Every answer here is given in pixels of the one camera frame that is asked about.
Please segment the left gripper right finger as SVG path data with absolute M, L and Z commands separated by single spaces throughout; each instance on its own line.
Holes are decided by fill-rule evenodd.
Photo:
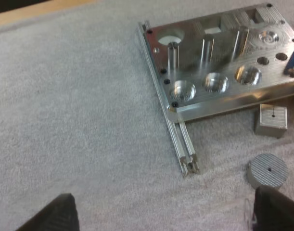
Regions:
M 252 228 L 294 231 L 294 201 L 270 186 L 259 186 L 255 191 Z

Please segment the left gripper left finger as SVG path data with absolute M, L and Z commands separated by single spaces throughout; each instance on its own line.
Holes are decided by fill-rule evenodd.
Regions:
M 80 230 L 75 198 L 62 193 L 18 228 L 19 231 L 78 231 Z

